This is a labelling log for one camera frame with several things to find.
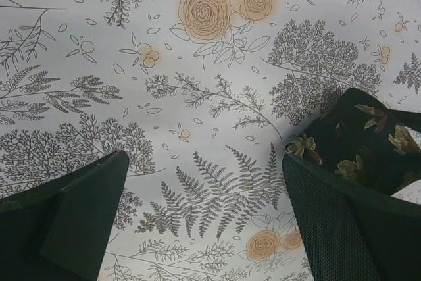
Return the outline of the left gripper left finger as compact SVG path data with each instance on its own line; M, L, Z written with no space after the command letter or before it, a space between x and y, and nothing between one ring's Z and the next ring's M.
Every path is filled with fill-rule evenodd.
M96 280L126 181L115 151L1 200L2 280Z

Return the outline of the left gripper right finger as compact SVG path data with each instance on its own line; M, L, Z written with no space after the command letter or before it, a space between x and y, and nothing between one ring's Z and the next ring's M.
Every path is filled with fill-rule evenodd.
M420 206L294 154L282 170L315 280L419 280Z

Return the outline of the black gold floral tie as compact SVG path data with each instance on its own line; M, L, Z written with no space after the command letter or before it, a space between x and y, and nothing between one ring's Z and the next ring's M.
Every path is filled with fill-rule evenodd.
M348 89L285 147L334 175L392 195L420 179L420 115L388 109Z

